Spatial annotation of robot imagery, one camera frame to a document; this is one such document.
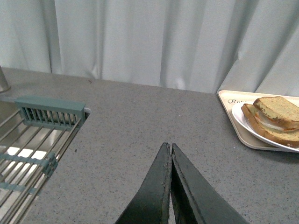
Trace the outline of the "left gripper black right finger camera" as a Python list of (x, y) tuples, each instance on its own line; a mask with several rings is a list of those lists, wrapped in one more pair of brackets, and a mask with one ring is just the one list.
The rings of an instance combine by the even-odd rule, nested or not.
[(183, 151), (172, 144), (171, 197), (177, 224), (247, 224), (196, 169)]

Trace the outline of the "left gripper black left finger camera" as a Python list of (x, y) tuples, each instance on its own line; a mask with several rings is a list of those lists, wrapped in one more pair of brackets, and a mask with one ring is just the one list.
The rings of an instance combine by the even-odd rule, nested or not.
[(171, 194), (172, 157), (163, 143), (138, 192), (117, 219), (117, 224), (167, 224)]

